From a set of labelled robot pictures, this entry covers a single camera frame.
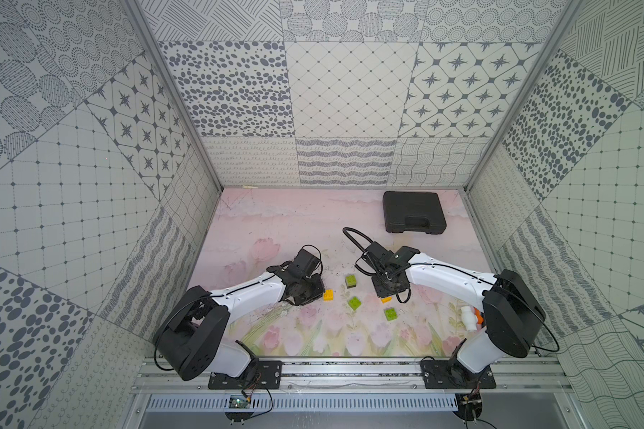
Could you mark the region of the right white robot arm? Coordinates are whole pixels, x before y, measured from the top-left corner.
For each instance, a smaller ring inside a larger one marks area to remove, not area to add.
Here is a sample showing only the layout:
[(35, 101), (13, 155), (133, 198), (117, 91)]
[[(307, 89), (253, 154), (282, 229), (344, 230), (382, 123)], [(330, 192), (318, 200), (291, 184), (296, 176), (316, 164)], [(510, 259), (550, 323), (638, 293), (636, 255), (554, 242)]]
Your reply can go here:
[(453, 368), (479, 374), (495, 361), (528, 356), (546, 321), (546, 312), (522, 277), (511, 270), (481, 273), (403, 246), (396, 252), (373, 241), (361, 260), (377, 296), (397, 295), (421, 286), (460, 300), (479, 311), (484, 325), (454, 351)]

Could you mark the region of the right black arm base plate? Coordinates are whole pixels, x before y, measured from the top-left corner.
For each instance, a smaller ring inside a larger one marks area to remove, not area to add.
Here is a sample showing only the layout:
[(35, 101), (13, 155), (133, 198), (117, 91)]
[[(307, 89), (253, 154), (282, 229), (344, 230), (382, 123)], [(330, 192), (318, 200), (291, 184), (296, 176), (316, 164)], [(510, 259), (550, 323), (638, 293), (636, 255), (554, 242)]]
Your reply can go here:
[(463, 340), (447, 360), (427, 356), (420, 361), (420, 374), (426, 389), (468, 389), (477, 391), (497, 388), (490, 366), (486, 366), (479, 373), (472, 373), (458, 361), (457, 354), (465, 343), (466, 340)]

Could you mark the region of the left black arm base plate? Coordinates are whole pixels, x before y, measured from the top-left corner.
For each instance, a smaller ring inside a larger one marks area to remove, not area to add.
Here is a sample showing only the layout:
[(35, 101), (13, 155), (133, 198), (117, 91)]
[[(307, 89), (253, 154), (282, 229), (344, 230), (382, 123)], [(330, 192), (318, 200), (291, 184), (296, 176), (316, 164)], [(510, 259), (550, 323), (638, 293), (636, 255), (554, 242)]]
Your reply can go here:
[(208, 367), (210, 390), (270, 389), (278, 390), (284, 363), (263, 360), (242, 341), (221, 343)]

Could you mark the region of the green lego brick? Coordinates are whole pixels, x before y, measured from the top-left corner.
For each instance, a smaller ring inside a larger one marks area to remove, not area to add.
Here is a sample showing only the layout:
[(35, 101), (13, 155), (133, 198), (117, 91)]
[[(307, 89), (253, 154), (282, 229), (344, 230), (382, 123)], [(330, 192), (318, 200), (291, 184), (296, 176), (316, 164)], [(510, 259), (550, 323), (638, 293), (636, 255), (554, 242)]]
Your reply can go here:
[(348, 300), (348, 305), (353, 311), (356, 311), (361, 306), (361, 301), (357, 297), (352, 297)]
[(389, 309), (385, 309), (384, 315), (385, 315), (386, 321), (388, 322), (395, 321), (398, 318), (397, 311), (393, 307), (390, 307)]
[(345, 287), (347, 289), (352, 289), (357, 286), (357, 280), (354, 275), (347, 275), (345, 277)]

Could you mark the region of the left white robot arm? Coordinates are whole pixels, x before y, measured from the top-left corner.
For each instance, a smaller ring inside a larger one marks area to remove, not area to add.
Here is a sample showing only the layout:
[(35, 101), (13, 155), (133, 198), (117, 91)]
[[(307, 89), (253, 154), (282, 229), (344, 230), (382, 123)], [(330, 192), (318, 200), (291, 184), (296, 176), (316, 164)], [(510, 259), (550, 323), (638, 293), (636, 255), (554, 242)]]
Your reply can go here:
[(216, 291), (191, 287), (180, 298), (153, 337), (154, 354), (163, 371), (191, 381), (202, 373), (225, 376), (249, 387), (257, 382), (259, 358), (241, 341), (224, 339), (231, 323), (279, 303), (301, 307), (323, 297), (324, 266), (318, 248), (303, 246), (292, 261), (270, 266), (255, 279)]

